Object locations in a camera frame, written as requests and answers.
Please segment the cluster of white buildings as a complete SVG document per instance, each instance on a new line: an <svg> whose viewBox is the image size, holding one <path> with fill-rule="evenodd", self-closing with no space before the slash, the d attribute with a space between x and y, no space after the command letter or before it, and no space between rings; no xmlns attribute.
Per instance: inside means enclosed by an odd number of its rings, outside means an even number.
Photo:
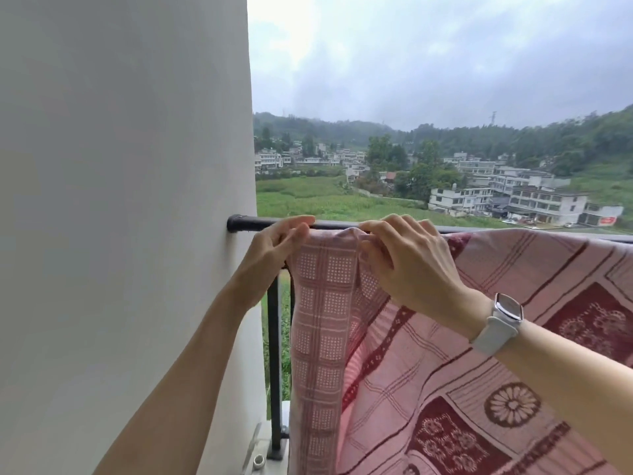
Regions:
<svg viewBox="0 0 633 475"><path fill-rule="evenodd" d="M439 154L432 141L410 153L388 137L366 151L305 152L256 147L257 209L261 216L308 212L359 221L391 212L431 215L449 226L538 230L617 225L633 210L633 173L624 159L594 163L572 176L544 164L519 168L496 160Z"/></svg>

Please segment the person's left hand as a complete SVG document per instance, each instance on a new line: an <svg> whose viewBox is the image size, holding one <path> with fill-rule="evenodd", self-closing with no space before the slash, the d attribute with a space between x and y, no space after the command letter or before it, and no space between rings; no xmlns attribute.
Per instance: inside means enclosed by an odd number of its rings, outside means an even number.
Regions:
<svg viewBox="0 0 633 475"><path fill-rule="evenodd" d="M233 274L230 287L241 311L257 305L283 268L283 239L291 228L312 226L313 215L298 215L275 222L254 235L242 262Z"/></svg>

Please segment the forested hillside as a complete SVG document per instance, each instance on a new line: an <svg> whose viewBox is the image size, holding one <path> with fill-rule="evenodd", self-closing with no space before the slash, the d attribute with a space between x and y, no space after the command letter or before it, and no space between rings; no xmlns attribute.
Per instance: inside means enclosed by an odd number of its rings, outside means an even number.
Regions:
<svg viewBox="0 0 633 475"><path fill-rule="evenodd" d="M292 141L311 137L314 142L337 147L369 147L370 139L388 137L406 151L421 152L423 144L437 144L441 156L466 152L496 160L507 155L519 168L552 168L556 175L572 176L594 163L624 159L633 173L633 104L606 114L590 113L545 126L515 128L488 123L474 127L440 128L424 123L406 131L369 121L323 121L297 116L253 115L255 136L263 140L265 130L274 139L289 135Z"/></svg>

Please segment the white plastic pipe fitting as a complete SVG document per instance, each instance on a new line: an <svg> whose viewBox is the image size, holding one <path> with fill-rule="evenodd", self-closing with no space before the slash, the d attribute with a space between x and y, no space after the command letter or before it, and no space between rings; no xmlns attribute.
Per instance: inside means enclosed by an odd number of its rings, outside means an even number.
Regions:
<svg viewBox="0 0 633 475"><path fill-rule="evenodd" d="M240 475L270 475L267 455L271 439L270 421L258 423L246 450Z"/></svg>

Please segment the person's right forearm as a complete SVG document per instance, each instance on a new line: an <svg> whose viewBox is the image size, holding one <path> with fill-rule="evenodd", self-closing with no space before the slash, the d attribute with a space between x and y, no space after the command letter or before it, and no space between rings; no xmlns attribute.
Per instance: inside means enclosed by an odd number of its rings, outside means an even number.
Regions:
<svg viewBox="0 0 633 475"><path fill-rule="evenodd" d="M532 322L495 356L613 465L633 465L633 368Z"/></svg>

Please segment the black metal railing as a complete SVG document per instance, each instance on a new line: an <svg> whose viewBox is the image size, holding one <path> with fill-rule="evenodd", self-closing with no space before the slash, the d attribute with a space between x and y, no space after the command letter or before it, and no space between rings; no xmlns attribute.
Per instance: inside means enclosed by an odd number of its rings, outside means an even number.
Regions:
<svg viewBox="0 0 633 475"><path fill-rule="evenodd" d="M229 233L238 232L260 232L265 228L273 225L280 218L267 218L248 215L231 215L226 221L226 230ZM338 231L357 226L357 222L341 222L333 220L317 220L312 226L315 229ZM486 230L479 227L454 227L454 226L438 226L438 231L442 234L454 234L461 232L475 232ZM619 242L622 244L633 244L633 234L610 234L606 232L582 232L580 229L569 229L562 233L571 236L581 236L588 238L597 238L608 240L611 242ZM271 387L268 389L270 397L270 442L268 444L268 452L266 458L275 462L283 462L287 459L287 444L289 441L289 428L284 424L284 401L282 396L282 343L283 340L289 341L289 336L282 335L284 327L290 328L292 322L292 312L296 301L294 292L294 282L290 275L289 287L289 320L287 323L283 321L283 292L280 282L281 275L275 276L272 284L266 292L266 328L268 329L268 345L266 345L265 353L268 356L266 367L268 367L269 382Z"/></svg>

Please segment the pink patterned blanket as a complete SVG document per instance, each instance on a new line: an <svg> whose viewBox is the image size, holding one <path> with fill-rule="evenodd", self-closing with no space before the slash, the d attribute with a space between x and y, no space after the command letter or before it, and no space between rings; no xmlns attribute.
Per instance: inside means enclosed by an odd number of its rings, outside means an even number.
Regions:
<svg viewBox="0 0 633 475"><path fill-rule="evenodd" d="M497 360L383 291L354 228L288 262L288 475L621 475ZM493 229L447 236L463 282L633 368L633 245Z"/></svg>

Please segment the white smartwatch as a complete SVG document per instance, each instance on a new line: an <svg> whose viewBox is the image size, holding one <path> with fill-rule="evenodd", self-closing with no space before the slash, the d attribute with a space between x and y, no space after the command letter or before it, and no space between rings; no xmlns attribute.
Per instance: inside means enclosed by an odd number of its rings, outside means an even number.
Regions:
<svg viewBox="0 0 633 475"><path fill-rule="evenodd" d="M471 347L487 357L492 357L511 339L518 336L524 319L524 308L517 300L509 295L496 293L485 326L471 341Z"/></svg>

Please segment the person's right hand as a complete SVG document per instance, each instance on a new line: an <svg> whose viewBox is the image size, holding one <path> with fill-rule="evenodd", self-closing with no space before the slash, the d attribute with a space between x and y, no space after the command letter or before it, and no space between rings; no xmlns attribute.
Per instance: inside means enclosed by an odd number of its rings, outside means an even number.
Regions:
<svg viewBox="0 0 633 475"><path fill-rule="evenodd" d="M447 241L430 220L392 214L358 227L380 239L391 255L393 271L374 274L394 301L469 341L477 337L493 302L462 282Z"/></svg>

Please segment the person's left forearm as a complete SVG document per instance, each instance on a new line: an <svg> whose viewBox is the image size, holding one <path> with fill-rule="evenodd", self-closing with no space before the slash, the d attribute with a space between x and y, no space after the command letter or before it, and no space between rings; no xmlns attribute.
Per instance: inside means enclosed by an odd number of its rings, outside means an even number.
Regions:
<svg viewBox="0 0 633 475"><path fill-rule="evenodd" d="M237 332L265 291L236 282L220 291L92 475L196 475Z"/></svg>

